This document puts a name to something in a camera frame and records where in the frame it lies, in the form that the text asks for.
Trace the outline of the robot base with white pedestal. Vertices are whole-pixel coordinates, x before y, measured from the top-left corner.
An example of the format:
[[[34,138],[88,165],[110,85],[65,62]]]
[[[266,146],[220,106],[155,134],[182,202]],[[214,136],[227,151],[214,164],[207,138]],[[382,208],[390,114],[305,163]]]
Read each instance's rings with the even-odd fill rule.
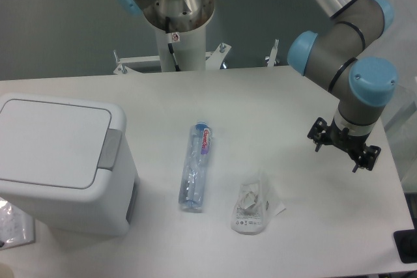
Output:
[[[131,15],[143,15],[154,29],[164,72],[206,68],[206,27],[214,0],[118,0]]]

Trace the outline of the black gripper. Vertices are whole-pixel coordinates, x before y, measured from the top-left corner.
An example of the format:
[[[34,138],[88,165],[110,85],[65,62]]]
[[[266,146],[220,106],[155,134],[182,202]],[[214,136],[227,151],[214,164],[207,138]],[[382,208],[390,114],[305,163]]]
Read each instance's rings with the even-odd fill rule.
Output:
[[[336,148],[346,152],[355,162],[352,170],[355,173],[358,169],[372,171],[381,153],[379,146],[366,145],[367,135],[349,135],[349,129],[339,129],[333,120],[330,127],[326,121],[319,117],[308,132],[308,139],[315,143],[315,151],[318,152],[324,145],[329,145],[330,140]]]

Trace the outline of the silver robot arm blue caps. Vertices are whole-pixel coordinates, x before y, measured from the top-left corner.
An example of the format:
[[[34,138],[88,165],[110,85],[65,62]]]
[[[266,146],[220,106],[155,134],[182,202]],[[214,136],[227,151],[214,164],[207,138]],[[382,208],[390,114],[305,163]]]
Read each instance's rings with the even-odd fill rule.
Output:
[[[325,35],[300,34],[287,62],[338,100],[331,123],[319,117],[308,138],[316,149],[334,146],[355,163],[372,170],[381,148],[366,144],[397,87],[396,67],[378,57],[358,56],[391,26],[394,10],[387,0],[316,0],[333,26]]]

